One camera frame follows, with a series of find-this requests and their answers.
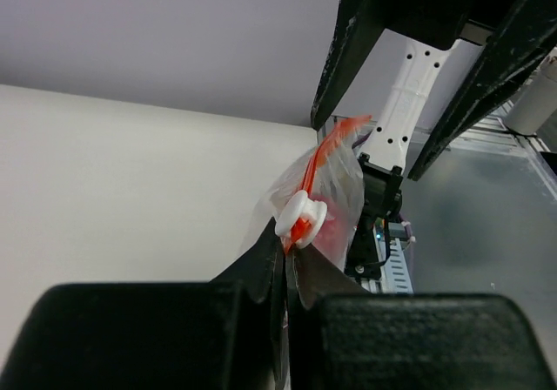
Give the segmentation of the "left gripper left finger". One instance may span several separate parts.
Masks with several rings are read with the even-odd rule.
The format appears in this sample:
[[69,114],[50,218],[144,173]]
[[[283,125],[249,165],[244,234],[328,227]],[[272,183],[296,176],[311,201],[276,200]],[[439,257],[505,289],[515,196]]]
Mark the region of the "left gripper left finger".
[[4,389],[282,389],[282,244],[269,221],[208,282],[61,284],[32,307]]

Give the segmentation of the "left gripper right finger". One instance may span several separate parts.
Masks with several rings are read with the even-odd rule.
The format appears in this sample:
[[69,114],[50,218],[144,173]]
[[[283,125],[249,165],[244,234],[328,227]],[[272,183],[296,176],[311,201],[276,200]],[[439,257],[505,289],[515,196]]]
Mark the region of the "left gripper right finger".
[[295,389],[553,389],[525,314],[497,294],[375,294],[313,247],[285,260]]

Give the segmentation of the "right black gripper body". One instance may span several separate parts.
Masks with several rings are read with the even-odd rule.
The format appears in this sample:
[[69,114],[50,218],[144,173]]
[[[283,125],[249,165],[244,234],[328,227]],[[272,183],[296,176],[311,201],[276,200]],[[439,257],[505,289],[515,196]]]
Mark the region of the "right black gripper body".
[[382,25],[423,44],[448,50],[469,24],[491,32],[516,0],[373,0]]

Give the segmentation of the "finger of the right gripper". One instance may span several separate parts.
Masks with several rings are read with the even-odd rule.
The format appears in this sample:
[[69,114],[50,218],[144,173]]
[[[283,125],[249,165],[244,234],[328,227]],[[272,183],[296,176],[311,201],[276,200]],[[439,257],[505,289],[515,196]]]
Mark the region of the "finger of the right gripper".
[[556,45],[556,0],[516,0],[434,126],[413,167],[419,180],[464,131],[505,103]]
[[333,38],[311,108],[311,126],[323,127],[386,28],[388,0],[339,0]]

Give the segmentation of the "red fake tomato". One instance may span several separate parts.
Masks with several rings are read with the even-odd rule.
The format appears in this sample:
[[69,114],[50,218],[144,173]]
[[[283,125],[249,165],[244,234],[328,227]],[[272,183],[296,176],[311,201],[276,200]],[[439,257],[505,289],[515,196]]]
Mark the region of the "red fake tomato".
[[318,195],[314,198],[326,203],[327,214],[312,244],[339,270],[344,270],[356,226],[350,209],[332,198]]

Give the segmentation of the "clear zip top bag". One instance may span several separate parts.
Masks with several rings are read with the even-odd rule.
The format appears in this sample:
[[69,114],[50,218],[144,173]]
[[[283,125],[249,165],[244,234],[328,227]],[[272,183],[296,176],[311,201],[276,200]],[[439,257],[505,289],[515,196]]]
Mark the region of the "clear zip top bag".
[[254,207],[241,252],[255,244],[270,221],[276,223],[271,236],[285,252],[314,246],[327,214],[326,203],[316,200],[316,195],[349,208],[356,232],[364,205],[364,181],[353,146],[364,136],[371,118],[364,115],[339,121],[319,145],[284,170]]

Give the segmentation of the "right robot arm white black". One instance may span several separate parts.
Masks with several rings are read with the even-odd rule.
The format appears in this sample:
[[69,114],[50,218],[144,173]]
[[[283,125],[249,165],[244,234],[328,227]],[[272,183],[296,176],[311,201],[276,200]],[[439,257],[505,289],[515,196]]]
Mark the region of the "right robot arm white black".
[[[339,0],[333,39],[311,110],[320,130],[335,112],[380,37],[406,38],[399,71],[359,154],[364,204],[347,253],[346,274],[377,279],[391,258],[376,221],[396,219],[404,178],[420,179],[465,130],[504,104],[556,44],[556,0]],[[443,65],[461,41],[479,56],[450,95],[420,155],[406,166],[411,136]]]

